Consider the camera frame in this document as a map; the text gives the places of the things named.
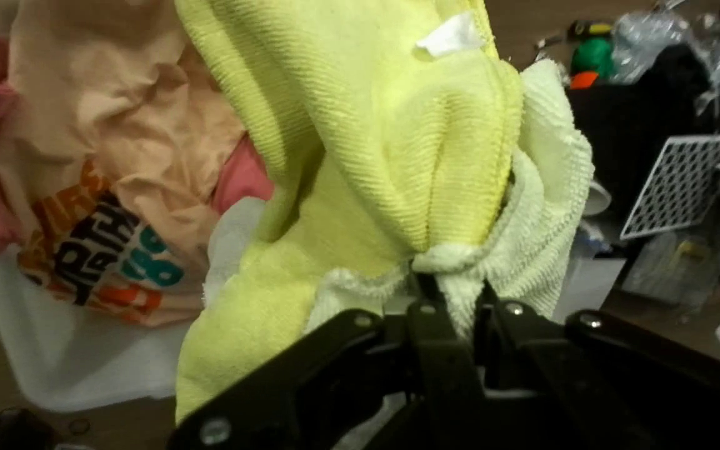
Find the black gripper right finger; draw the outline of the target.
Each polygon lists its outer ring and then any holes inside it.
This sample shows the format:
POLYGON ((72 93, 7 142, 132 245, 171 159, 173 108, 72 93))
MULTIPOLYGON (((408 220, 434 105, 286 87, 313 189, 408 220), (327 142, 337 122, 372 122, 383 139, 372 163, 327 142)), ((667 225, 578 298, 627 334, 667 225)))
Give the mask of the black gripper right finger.
POLYGON ((720 359, 614 314, 557 325, 486 285, 473 350, 496 450, 720 450, 720 359))

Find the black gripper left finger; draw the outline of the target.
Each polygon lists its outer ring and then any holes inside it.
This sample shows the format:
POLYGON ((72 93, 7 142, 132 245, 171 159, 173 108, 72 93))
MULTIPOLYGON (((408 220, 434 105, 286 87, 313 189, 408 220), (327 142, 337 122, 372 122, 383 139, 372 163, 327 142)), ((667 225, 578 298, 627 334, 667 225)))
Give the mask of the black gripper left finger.
POLYGON ((404 405, 381 442, 471 437, 462 413, 486 402, 433 274, 416 277, 402 314, 344 310, 307 333, 191 413, 167 450, 329 450, 397 392, 404 405))

